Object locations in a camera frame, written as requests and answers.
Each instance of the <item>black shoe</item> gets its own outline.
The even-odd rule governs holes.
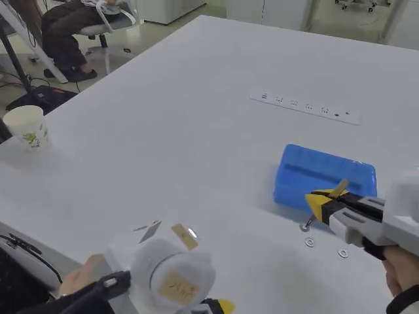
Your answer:
[[[83,72],[80,69],[72,70],[68,75],[66,75],[67,80],[71,83],[82,82],[84,80],[92,80],[98,77],[98,74],[95,70],[92,70],[89,73]]]
[[[61,73],[63,73],[63,75],[65,76],[65,77],[67,77],[67,74],[70,74],[71,72],[72,72],[72,69],[68,69],[68,70],[61,70],[60,69],[60,71],[61,71]],[[44,70],[44,77],[46,77],[46,78],[48,78],[48,79],[53,79],[54,77],[55,77],[55,75],[54,74],[52,74],[52,72],[51,72],[51,70],[50,69],[45,69]]]

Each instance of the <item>green logo on cup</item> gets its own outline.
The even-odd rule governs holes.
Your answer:
[[[37,139],[37,135],[35,132],[33,133],[25,133],[24,134],[24,140],[27,141],[29,144],[32,144],[34,140]]]

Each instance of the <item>wrist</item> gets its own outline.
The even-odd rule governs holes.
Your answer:
[[[408,308],[419,302],[419,285],[415,285],[396,296],[387,307],[387,314],[405,314]]]

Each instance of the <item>sleeve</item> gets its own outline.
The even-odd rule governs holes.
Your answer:
[[[48,302],[45,304],[39,304],[29,309],[18,312],[18,314],[60,314],[72,303],[76,302],[79,298],[83,297],[86,293],[89,293],[95,283],[84,287],[83,289],[77,291],[74,294],[69,296],[64,296],[55,301]],[[83,311],[78,312],[77,314],[115,314],[112,310],[112,307],[108,302],[93,298],[84,306]]]
[[[399,294],[387,307],[387,314],[419,314],[419,285]]]

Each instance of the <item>yellow tip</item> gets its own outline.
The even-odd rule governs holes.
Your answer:
[[[308,206],[310,206],[313,215],[316,216],[316,219],[318,221],[323,222],[323,217],[321,215],[321,207],[328,201],[331,201],[331,199],[323,195],[306,194],[306,201],[308,203]]]
[[[232,314],[236,306],[226,299],[219,299],[218,303],[220,303],[221,308],[224,311],[224,314]]]

